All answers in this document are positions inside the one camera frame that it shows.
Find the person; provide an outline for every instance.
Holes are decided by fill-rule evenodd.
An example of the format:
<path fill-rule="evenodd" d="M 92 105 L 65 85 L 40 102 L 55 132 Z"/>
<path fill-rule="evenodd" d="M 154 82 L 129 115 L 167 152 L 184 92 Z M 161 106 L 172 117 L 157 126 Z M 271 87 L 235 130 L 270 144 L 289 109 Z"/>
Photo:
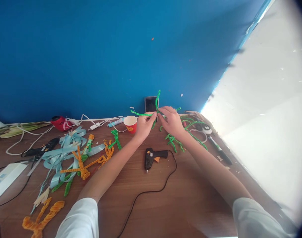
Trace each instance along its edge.
<path fill-rule="evenodd" d="M 158 110 L 167 120 L 156 112 L 147 112 L 153 114 L 151 117 L 138 118 L 134 137 L 88 181 L 77 202 L 59 226 L 56 238 L 99 237 L 97 204 L 126 162 L 147 138 L 157 115 L 166 132 L 184 145 L 205 177 L 232 207 L 238 237 L 290 237 L 280 224 L 253 200 L 243 184 L 184 130 L 175 109 L 165 106 Z"/>

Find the wooden table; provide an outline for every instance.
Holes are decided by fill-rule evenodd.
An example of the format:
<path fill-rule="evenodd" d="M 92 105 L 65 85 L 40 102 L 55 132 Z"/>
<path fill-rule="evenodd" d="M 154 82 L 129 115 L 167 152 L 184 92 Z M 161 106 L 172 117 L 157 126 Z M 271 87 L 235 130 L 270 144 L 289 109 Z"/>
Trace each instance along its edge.
<path fill-rule="evenodd" d="M 89 129 L 91 122 L 83 122 L 82 127 Z M 160 122 L 151 130 L 149 137 L 133 154 L 123 170 L 104 194 L 98 203 L 99 211 L 99 234 L 101 238 L 114 238 L 120 233 L 124 222 L 128 216 L 129 210 L 136 195 L 143 191 L 160 190 L 167 176 L 174 170 L 174 159 L 169 153 L 167 159 L 160 159 L 159 163 L 154 162 L 148 174 L 144 169 L 145 149 L 152 147 L 154 150 L 173 151 L 171 145 L 167 145 L 165 137 L 167 133 L 159 131 Z M 119 130 L 124 130 L 125 126 L 117 126 Z M 35 130 L 35 133 L 41 133 L 47 128 Z M 114 136 L 110 133 L 112 128 L 102 126 L 94 131 L 88 131 L 84 136 L 88 138 L 89 134 L 95 135 L 92 146 L 97 146 L 105 140 L 112 139 Z M 64 136 L 63 133 L 53 128 L 51 132 L 45 134 L 35 145 L 34 148 L 41 147 L 49 140 Z M 5 153 L 6 149 L 19 140 L 20 136 L 2 139 L 0 141 L 0 167 L 6 166 L 21 159 L 20 156 L 10 156 Z M 11 153 L 21 153 L 28 149 L 30 144 L 38 136 L 25 135 L 21 143 L 16 145 Z M 119 141 L 123 146 L 133 137 L 128 132 L 120 133 Z M 237 176 L 251 192 L 252 196 L 279 222 L 280 210 L 278 206 L 264 193 L 264 191 L 249 176 L 243 167 L 229 153 L 218 137 L 214 137 L 216 142 L 228 153 L 233 161 L 231 171 Z M 210 142 L 205 143 L 208 151 L 215 157 L 217 152 Z M 196 162 L 188 151 L 181 152 L 178 148 L 175 153 L 177 161 L 177 170 L 168 180 L 166 188 L 160 193 L 141 195 L 134 206 L 131 217 L 122 237 L 227 237 L 236 236 L 236 228 L 233 222 L 232 211 L 223 198 L 204 178 Z M 96 160 L 99 157 L 94 155 L 85 162 L 85 165 Z M 67 167 L 71 162 L 64 161 L 63 166 Z M 14 197 L 24 186 L 27 180 L 27 173 L 30 167 L 26 169 L 18 179 L 6 190 L 0 197 L 0 204 Z M 0 225 L 2 237 L 31 237 L 32 232 L 22 228 L 22 220 L 28 216 L 33 207 L 33 202 L 39 193 L 39 186 L 46 177 L 48 170 L 43 167 L 43 163 L 35 169 L 25 190 L 13 201 L 0 207 Z M 69 195 L 64 198 L 65 185 L 54 193 L 50 206 L 56 201 L 64 200 L 65 207 L 49 222 L 43 231 L 43 237 L 55 237 L 57 229 L 65 218 L 77 197 L 85 185 L 80 177 L 75 177 Z M 40 205 L 32 215 L 32 220 L 37 217 L 42 205 Z"/>

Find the paper cup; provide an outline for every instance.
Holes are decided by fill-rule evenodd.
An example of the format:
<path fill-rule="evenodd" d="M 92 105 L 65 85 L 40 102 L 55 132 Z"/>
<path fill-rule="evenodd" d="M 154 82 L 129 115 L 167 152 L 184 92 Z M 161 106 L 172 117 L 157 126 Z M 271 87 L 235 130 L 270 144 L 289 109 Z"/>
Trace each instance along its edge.
<path fill-rule="evenodd" d="M 124 118 L 123 123 L 131 134 L 134 134 L 137 131 L 138 119 L 135 116 L 127 116 Z"/>

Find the white sleeve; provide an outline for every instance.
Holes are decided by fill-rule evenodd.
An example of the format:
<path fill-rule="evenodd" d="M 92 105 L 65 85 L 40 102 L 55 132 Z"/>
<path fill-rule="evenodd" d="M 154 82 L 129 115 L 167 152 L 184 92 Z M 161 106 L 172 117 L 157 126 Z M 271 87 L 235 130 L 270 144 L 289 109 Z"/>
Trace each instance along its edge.
<path fill-rule="evenodd" d="M 99 238 L 98 205 L 92 198 L 77 201 L 58 228 L 56 238 Z"/>
<path fill-rule="evenodd" d="M 233 204 L 233 215 L 239 238 L 290 238 L 269 213 L 250 198 L 238 198 Z"/>

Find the smartphone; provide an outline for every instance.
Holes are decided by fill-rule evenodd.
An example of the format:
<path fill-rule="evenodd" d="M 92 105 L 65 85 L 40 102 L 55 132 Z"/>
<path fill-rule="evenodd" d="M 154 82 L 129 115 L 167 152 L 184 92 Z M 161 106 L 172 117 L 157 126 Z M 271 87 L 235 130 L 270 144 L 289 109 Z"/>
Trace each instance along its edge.
<path fill-rule="evenodd" d="M 156 101 L 156 97 L 144 98 L 145 112 L 156 111 L 155 101 Z"/>

